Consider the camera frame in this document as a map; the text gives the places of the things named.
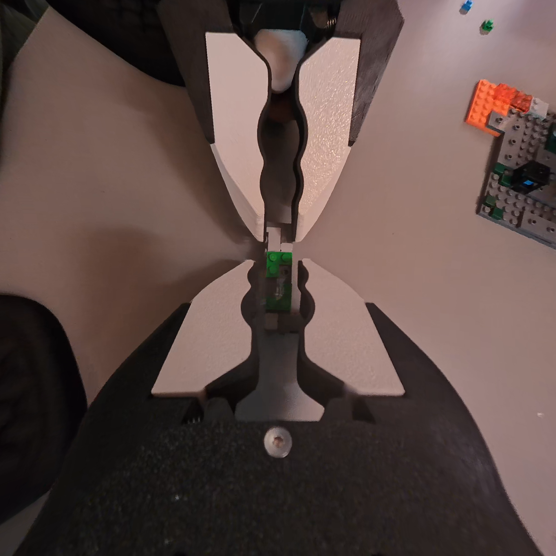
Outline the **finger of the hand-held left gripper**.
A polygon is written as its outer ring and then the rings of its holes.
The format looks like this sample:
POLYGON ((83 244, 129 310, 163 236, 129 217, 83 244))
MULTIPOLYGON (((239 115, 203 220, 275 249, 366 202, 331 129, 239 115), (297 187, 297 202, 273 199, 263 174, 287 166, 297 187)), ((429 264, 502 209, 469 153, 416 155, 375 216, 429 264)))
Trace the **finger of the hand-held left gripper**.
POLYGON ((306 132, 295 242, 320 217, 349 156, 359 53, 359 39, 330 38, 300 64, 297 89, 306 132))
POLYGON ((239 216, 264 240, 259 124, 270 99, 266 61, 235 33, 206 32, 214 141, 211 149, 239 216))

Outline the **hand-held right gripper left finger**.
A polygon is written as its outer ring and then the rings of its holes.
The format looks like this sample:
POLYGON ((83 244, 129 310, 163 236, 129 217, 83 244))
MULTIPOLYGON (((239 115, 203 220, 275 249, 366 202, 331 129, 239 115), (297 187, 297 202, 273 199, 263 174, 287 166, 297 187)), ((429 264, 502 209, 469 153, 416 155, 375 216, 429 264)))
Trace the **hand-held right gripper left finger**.
POLYGON ((246 260, 196 295, 152 387, 157 397, 243 399, 259 378, 246 260))

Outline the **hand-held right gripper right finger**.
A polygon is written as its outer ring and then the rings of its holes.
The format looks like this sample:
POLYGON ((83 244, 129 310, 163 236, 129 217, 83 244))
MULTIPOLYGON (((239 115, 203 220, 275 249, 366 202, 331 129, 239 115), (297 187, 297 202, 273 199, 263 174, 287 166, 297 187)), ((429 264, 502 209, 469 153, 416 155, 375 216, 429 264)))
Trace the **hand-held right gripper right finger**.
POLYGON ((299 261, 298 384, 313 399, 405 394, 365 301, 310 259, 299 261))

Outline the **grey white brick column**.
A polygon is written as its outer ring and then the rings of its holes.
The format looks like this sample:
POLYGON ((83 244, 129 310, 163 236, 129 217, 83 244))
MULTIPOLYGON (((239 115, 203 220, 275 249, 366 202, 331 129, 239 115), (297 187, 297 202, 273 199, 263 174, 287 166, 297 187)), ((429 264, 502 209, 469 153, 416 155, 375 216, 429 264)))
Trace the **grey white brick column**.
MULTIPOLYGON (((281 227, 278 225, 270 225, 266 228, 266 251, 291 251, 291 247, 287 245, 283 245, 281 241, 281 227)), ((278 279, 286 279, 291 282, 291 306, 292 306, 292 266, 281 266, 280 272, 277 276, 273 276, 272 278, 278 279)), ((266 265, 265 265, 265 279, 268 278, 266 274, 266 265)), ((265 279, 264 279, 264 293, 263 293, 263 305, 265 309, 265 279)), ((279 334, 287 334, 290 331, 290 312, 266 312, 265 310, 265 321, 264 321, 264 329, 268 332, 275 332, 279 334)))

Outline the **orange brick plate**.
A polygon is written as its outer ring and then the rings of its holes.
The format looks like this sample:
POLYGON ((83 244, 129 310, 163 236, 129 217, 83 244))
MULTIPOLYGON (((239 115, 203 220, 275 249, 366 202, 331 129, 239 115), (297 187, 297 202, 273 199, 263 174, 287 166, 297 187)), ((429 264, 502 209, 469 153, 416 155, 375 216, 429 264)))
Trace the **orange brick plate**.
POLYGON ((543 121, 549 104, 524 91, 507 85, 480 80, 471 98, 465 123, 493 137, 505 133, 511 116, 543 121))

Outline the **grey green brick tower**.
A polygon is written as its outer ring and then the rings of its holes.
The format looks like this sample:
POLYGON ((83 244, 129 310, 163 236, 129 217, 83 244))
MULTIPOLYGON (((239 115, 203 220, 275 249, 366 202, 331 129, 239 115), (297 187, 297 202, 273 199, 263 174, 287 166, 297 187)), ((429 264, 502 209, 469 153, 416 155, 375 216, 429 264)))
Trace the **grey green brick tower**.
POLYGON ((476 213, 555 249, 555 111, 492 112, 487 130, 500 135, 476 213))

